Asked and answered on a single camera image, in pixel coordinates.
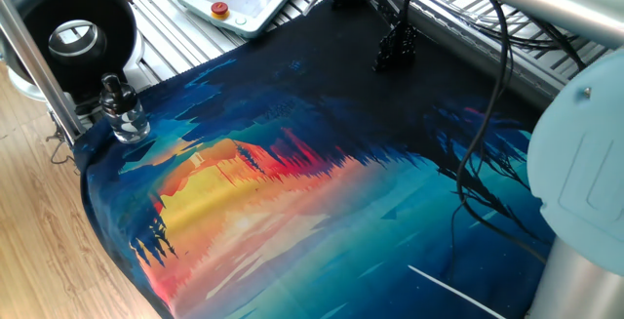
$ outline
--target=cloth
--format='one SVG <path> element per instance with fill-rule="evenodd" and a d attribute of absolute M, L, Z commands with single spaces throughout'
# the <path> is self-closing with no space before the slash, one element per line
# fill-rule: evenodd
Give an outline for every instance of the cloth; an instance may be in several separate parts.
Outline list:
<path fill-rule="evenodd" d="M 76 143 L 93 228 L 161 315 L 489 318 L 408 265 L 524 315 L 543 266 L 531 255 L 461 210 L 451 261 L 454 172 L 493 79 L 422 35 L 412 67 L 375 73 L 388 31 L 368 7 L 322 4 L 141 93 L 147 140 L 100 122 Z M 553 237 L 527 188 L 538 114 L 503 96 L 464 185 L 546 254 L 512 222 Z"/>

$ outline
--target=red emergency stop button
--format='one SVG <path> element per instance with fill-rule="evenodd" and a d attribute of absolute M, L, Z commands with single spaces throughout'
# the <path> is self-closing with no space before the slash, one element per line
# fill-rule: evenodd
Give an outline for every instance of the red emergency stop button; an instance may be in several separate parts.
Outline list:
<path fill-rule="evenodd" d="M 213 11 L 213 17 L 219 20 L 224 20 L 230 15 L 230 11 L 225 2 L 213 3 L 211 11 Z"/>

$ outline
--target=wooden floor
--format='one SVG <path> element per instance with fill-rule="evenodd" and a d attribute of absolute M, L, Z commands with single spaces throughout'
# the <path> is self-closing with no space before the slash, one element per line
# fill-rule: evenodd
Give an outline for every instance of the wooden floor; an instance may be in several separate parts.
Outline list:
<path fill-rule="evenodd" d="M 157 317 L 99 244 L 73 164 L 50 163 L 54 130 L 1 64 L 0 318 Z"/>

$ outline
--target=glass bottle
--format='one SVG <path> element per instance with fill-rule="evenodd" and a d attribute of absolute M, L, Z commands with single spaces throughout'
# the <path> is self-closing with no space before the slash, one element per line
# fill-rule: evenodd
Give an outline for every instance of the glass bottle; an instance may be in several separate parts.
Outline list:
<path fill-rule="evenodd" d="M 136 143 L 149 135 L 149 122 L 137 97 L 137 92 L 128 84 L 119 81 L 113 73 L 101 77 L 104 85 L 99 103 L 104 110 L 115 137 L 122 143 Z"/>

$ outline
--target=blue fabric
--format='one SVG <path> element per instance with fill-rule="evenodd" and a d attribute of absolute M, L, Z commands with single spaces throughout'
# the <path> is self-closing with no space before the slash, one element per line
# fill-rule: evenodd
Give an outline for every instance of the blue fabric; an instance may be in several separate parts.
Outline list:
<path fill-rule="evenodd" d="M 413 273 L 411 264 L 505 317 L 522 317 L 542 264 L 464 211 L 455 219 L 450 279 L 450 218 L 459 206 L 454 173 L 483 121 L 493 79 L 422 36 L 412 67 L 375 73 L 377 44 L 387 32 L 368 8 L 333 12 L 323 4 L 307 18 L 141 93 L 153 128 L 147 140 L 121 144 L 104 122 L 79 139 L 76 162 L 93 228 L 161 315 L 488 318 Z M 519 219 L 530 232 L 553 237 L 527 187 L 528 138 L 539 113 L 509 92 L 495 110 L 465 177 L 470 203 L 546 255 L 548 246 L 512 222 Z M 196 245 L 174 242 L 168 233 L 174 221 L 161 218 L 168 208 L 164 199 L 183 190 L 176 184 L 170 191 L 180 167 L 193 159 L 200 164 L 203 152 L 220 142 L 235 142 L 237 158 L 230 161 L 246 162 L 246 172 L 265 177 L 260 185 L 302 177 L 342 187 L 324 195 L 333 202 L 316 201 L 304 212 L 293 203 L 298 218 L 327 217 L 288 250 L 255 263 L 257 268 L 255 260 L 239 268 L 250 255 L 234 247 L 228 252 L 236 257 L 212 272 L 184 272 L 185 259 L 215 247 L 213 236 L 198 238 Z M 261 160 L 257 151 L 266 153 Z M 278 163 L 268 167 L 268 161 Z M 370 178 L 341 175 L 348 167 Z M 315 188 L 306 193 L 318 196 Z M 284 193 L 300 192 L 288 189 Z M 207 194 L 206 203 L 212 198 Z M 271 239 L 266 230 L 258 232 Z M 241 241 L 244 247 L 250 245 Z M 213 283 L 228 267 L 229 277 Z M 176 277 L 167 275 L 169 269 L 187 277 L 172 285 Z M 242 276 L 246 271 L 251 273 Z M 293 276 L 300 280 L 293 282 Z M 189 284 L 195 290 L 185 292 Z"/>

